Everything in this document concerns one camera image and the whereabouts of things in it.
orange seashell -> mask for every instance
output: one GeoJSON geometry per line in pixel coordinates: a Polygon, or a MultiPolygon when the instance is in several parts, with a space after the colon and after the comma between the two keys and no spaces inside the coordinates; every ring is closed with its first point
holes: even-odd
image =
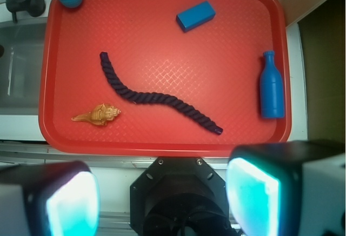
{"type": "Polygon", "coordinates": [[[72,118],[76,122],[90,122],[94,125],[107,125],[107,121],[113,121],[121,113],[120,109],[110,105],[97,105],[91,112],[80,114],[72,118]]]}

blue rectangular block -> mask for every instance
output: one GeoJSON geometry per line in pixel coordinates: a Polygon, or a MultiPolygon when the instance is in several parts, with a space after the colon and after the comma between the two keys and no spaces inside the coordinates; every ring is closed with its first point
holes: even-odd
{"type": "Polygon", "coordinates": [[[212,20],[215,11],[208,1],[194,6],[177,15],[177,22],[184,32],[187,32],[205,22],[212,20]]]}

teal light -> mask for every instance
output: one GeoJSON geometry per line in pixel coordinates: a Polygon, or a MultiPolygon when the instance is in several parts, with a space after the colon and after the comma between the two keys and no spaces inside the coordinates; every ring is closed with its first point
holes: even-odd
{"type": "Polygon", "coordinates": [[[226,173],[228,202],[247,236],[277,236],[280,181],[243,158],[232,159],[226,173]]]}
{"type": "Polygon", "coordinates": [[[99,191],[95,176],[80,172],[46,202],[52,236],[95,235],[99,216],[99,191]]]}

navy rope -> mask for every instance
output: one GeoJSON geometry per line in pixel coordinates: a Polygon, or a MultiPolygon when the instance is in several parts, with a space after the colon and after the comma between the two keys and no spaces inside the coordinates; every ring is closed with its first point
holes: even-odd
{"type": "Polygon", "coordinates": [[[215,124],[209,117],[205,116],[192,105],[185,103],[175,96],[171,96],[163,93],[144,93],[136,92],[125,86],[118,76],[115,74],[112,63],[109,61],[107,52],[100,53],[101,66],[105,76],[107,77],[108,83],[113,87],[115,92],[119,96],[128,101],[135,102],[137,104],[163,104],[169,105],[175,108],[180,113],[190,117],[192,120],[197,122],[200,126],[206,128],[208,131],[220,135],[223,129],[215,124]]]}

sink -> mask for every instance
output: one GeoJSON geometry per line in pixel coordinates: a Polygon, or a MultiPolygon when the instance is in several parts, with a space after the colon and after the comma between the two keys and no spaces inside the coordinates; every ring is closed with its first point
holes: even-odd
{"type": "Polygon", "coordinates": [[[0,25],[0,114],[38,115],[46,18],[0,25]]]}

